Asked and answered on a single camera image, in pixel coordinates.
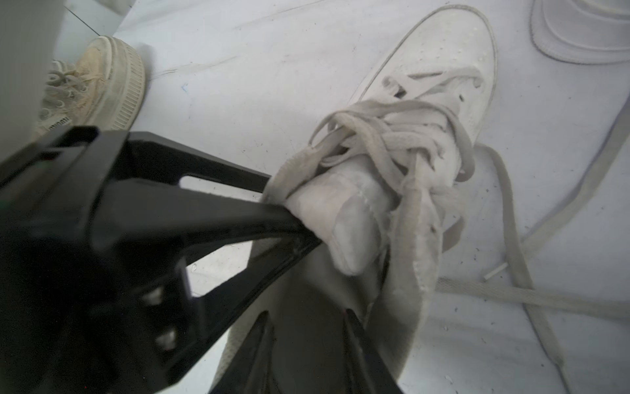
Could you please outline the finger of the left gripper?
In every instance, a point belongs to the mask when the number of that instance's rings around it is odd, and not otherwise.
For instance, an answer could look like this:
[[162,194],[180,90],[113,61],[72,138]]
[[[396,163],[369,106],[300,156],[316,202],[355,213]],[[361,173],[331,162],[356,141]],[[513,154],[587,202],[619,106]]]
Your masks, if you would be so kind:
[[3,207],[95,207],[112,182],[184,177],[254,192],[270,177],[146,131],[61,126],[1,165]]

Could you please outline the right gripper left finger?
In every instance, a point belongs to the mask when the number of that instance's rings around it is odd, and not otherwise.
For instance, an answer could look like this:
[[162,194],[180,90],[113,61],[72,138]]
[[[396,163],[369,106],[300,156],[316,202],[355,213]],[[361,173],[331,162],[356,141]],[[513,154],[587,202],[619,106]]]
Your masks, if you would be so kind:
[[262,312],[210,394],[280,393],[272,375],[274,326],[270,314]]

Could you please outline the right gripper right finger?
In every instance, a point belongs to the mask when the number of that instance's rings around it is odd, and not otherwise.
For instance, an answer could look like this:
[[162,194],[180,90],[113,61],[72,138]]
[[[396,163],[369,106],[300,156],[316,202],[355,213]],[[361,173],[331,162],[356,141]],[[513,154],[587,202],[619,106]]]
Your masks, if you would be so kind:
[[344,313],[345,393],[402,394],[353,310]]

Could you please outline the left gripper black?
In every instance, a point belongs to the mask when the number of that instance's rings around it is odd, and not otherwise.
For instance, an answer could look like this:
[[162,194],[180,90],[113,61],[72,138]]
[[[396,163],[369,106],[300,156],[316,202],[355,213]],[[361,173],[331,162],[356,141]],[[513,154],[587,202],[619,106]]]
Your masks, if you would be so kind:
[[[193,297],[186,268],[270,240]],[[12,392],[154,393],[180,382],[319,243],[285,208],[138,178],[96,205],[1,201],[1,354]]]

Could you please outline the white sneaker with laces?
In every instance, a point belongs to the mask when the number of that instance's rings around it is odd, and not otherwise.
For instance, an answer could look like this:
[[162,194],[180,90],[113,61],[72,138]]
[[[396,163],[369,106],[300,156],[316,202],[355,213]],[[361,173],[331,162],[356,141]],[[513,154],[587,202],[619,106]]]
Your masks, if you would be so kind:
[[[557,61],[578,65],[629,61],[628,1],[536,1],[530,26],[533,44]],[[523,239],[524,254],[538,252],[587,205],[628,137],[629,104],[625,103],[574,193]]]

